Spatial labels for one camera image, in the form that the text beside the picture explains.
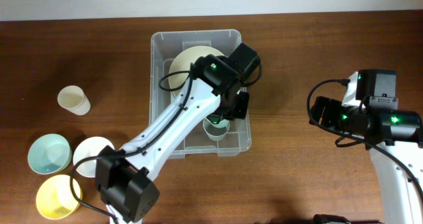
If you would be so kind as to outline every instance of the white plate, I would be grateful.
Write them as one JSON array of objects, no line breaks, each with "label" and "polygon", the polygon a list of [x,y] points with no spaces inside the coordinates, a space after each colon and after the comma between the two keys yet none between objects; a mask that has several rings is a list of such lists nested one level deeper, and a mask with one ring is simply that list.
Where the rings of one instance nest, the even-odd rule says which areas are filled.
[{"label": "white plate", "polygon": [[[177,71],[189,71],[191,63],[195,63],[196,60],[199,57],[202,56],[208,56],[208,55],[214,55],[214,56],[223,56],[223,53],[221,53],[219,50],[215,48],[211,48],[209,46],[194,46],[191,48],[188,48],[181,52],[172,62],[171,68],[169,69],[169,73],[174,73]],[[169,86],[170,88],[176,88],[179,87],[183,82],[185,82],[188,74],[187,73],[181,73],[177,75],[173,75],[169,77]],[[179,94],[179,91],[174,91],[173,96],[176,96]]]},{"label": "white plate", "polygon": [[[104,137],[90,137],[85,139],[75,150],[73,165],[81,159],[98,155],[107,145],[114,149],[112,142]],[[87,161],[77,168],[77,172],[85,177],[94,178],[96,164],[96,161]]]}]

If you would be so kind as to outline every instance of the wooden surface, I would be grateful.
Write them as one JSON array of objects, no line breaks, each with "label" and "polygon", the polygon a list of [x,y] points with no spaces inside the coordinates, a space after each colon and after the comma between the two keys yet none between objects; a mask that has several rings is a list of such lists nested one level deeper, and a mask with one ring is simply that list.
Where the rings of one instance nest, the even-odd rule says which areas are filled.
[{"label": "wooden surface", "polygon": [[[155,181],[161,197],[145,222],[286,224],[316,213],[383,219],[368,152],[337,149],[335,136],[308,124],[305,101],[322,80],[393,69],[399,108],[422,114],[422,25],[422,11],[1,22],[1,222],[107,223],[84,207],[61,221],[38,214],[35,196],[51,175],[31,171],[30,145],[58,133],[73,150],[96,135],[119,148],[148,125],[151,35],[219,28],[239,30],[264,66],[250,89],[252,147],[237,157],[167,161]],[[87,115],[59,107],[66,85],[85,90]],[[344,91],[327,85],[318,93],[342,100]],[[94,179],[77,180],[84,199],[104,207]]]}]

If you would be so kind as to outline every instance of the clear plastic bin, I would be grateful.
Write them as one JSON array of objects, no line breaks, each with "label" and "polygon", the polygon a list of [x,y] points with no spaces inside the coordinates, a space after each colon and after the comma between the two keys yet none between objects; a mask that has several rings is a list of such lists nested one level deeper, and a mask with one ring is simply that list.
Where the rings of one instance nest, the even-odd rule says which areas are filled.
[{"label": "clear plastic bin", "polygon": [[[173,101],[170,92],[159,88],[160,78],[169,73],[173,59],[193,46],[211,46],[229,56],[241,43],[237,30],[207,30],[190,32],[157,32],[151,37],[150,118],[153,123]],[[168,81],[163,86],[169,87]],[[231,127],[221,141],[212,141],[203,129],[202,121],[173,151],[170,159],[183,159],[187,154],[217,153],[219,156],[235,156],[251,146],[250,120],[231,121]]]}]

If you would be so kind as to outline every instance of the white robotic arm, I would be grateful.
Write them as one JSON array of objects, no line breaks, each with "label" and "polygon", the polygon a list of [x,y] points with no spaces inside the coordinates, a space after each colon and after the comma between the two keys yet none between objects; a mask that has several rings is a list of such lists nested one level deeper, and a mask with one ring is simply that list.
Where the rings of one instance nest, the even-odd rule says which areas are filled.
[{"label": "white robotic arm", "polygon": [[[364,70],[346,81],[330,81],[343,85],[348,82],[343,101],[318,97],[313,115],[309,115],[313,125],[359,141],[346,145],[337,141],[337,146],[367,145],[379,179],[386,224],[423,224],[419,194],[423,187],[422,123],[417,113],[397,110],[395,79],[394,71]],[[384,151],[404,166],[383,154]]]},{"label": "white robotic arm", "polygon": [[[161,115],[141,134],[124,144],[121,149],[127,153],[135,151],[138,147],[143,147],[148,141],[151,141],[163,128],[169,123],[170,119],[176,114],[180,104],[187,95],[188,83],[182,88],[175,100],[161,113]],[[195,79],[192,82],[190,98],[178,118],[172,123],[167,131],[148,148],[143,154],[134,155],[126,160],[137,170],[146,168],[149,172],[148,179],[154,181],[168,159],[169,155],[176,149],[180,142],[190,133],[196,124],[201,122],[206,116],[214,112],[220,104],[220,95],[212,93],[213,88],[201,79]],[[119,224],[126,224],[122,215],[111,205],[107,205],[109,212],[116,215]]]},{"label": "white robotic arm", "polygon": [[[246,82],[257,67],[256,80]],[[189,73],[189,83],[145,131],[117,152],[105,147],[97,157],[86,159],[98,160],[95,184],[108,212],[79,200],[81,204],[111,216],[115,223],[140,223],[159,198],[153,181],[190,131],[206,117],[215,124],[245,118],[249,94],[239,89],[260,79],[261,64],[253,49],[240,44],[229,57],[200,57],[190,71],[177,73]]]}]

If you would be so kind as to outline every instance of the white wall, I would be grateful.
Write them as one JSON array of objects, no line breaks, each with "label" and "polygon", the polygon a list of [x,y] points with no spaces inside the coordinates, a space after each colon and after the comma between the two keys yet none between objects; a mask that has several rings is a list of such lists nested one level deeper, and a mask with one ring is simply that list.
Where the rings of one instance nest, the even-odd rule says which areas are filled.
[{"label": "white wall", "polygon": [[423,9],[423,0],[0,0],[0,20]]}]

